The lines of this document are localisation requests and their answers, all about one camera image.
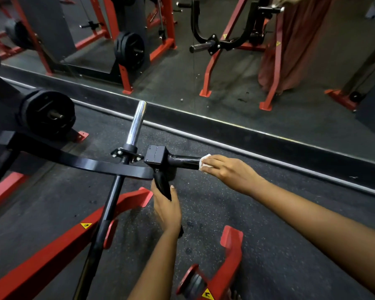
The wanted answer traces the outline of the person's right hand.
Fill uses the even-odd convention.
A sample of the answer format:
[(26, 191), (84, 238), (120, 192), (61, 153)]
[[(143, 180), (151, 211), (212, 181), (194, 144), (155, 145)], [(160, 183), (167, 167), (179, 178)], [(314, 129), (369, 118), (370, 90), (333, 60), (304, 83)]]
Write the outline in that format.
[(234, 191), (250, 197), (257, 196), (260, 191), (270, 185), (269, 181), (257, 174), (252, 167), (240, 159), (222, 155), (210, 155), (202, 160), (201, 166), (217, 168), (224, 166), (226, 179), (221, 182)]

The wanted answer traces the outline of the person's left forearm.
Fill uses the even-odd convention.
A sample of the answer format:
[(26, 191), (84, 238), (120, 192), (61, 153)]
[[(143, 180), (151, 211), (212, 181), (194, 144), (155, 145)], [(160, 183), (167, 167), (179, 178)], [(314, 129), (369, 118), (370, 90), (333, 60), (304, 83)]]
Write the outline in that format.
[(163, 232), (127, 300), (170, 300), (179, 233), (180, 225)]

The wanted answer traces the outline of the black weight plates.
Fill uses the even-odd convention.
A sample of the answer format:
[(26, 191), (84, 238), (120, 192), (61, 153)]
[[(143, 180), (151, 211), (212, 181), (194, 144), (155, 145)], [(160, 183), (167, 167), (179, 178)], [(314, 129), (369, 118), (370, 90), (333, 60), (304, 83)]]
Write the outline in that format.
[(20, 125), (38, 136), (60, 139), (75, 124), (75, 105), (61, 92), (38, 88), (22, 98), (15, 117)]

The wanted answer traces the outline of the person's right forearm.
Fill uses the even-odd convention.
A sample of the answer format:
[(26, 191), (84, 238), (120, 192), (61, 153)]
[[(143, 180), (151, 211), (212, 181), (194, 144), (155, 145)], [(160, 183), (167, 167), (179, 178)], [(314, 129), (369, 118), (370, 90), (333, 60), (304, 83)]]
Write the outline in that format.
[(265, 179), (250, 196), (299, 232), (375, 295), (375, 230), (278, 187)]

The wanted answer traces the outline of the black rubber bumper roller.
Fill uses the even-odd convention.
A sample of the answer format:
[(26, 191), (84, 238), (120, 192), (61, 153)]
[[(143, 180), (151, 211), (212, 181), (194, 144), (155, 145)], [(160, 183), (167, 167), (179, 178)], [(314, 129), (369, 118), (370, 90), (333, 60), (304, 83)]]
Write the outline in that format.
[(193, 264), (177, 287), (176, 295), (183, 296), (185, 300), (202, 300), (206, 287), (206, 277), (200, 270), (199, 264)]

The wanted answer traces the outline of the red gym machine frame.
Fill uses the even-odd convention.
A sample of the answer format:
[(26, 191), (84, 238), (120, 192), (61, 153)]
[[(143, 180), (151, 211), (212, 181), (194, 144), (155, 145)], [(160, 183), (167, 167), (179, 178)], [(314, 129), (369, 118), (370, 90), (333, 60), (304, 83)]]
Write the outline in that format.
[[(0, 300), (33, 300), (88, 244), (98, 226), (103, 208), (83, 219), (92, 225), (74, 226), (28, 260), (0, 279)], [(220, 245), (225, 248), (225, 261), (207, 287), (215, 300), (227, 300), (242, 260), (243, 232), (225, 226)]]

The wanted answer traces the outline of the person's left hand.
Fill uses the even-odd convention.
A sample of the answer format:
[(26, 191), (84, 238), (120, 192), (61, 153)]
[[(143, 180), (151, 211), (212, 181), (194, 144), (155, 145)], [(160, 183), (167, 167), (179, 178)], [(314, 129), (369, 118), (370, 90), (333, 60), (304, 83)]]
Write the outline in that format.
[(173, 204), (157, 188), (155, 181), (152, 180), (151, 191), (154, 195), (154, 210), (158, 217), (160, 226), (164, 233), (171, 233), (176, 239), (181, 231), (181, 207), (180, 204)]

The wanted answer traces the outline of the large wall mirror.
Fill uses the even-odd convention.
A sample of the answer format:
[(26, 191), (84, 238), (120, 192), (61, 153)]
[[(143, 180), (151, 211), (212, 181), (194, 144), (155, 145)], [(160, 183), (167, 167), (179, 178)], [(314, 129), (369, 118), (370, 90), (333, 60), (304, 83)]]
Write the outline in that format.
[(278, 136), (345, 156), (375, 162), (375, 86), (363, 104), (349, 110), (324, 93), (344, 83), (372, 43), (358, 34), (355, 7), (361, 0), (335, 0), (305, 64), (300, 84), (276, 95), (258, 82), (265, 55), (232, 48), (191, 54), (197, 44), (192, 0), (8, 0), (13, 18), (30, 33), (30, 49), (6, 58), (0, 76), (28, 86), (68, 86), (81, 105), (127, 113), (127, 103), (145, 100), (160, 109), (189, 113), (246, 130)]

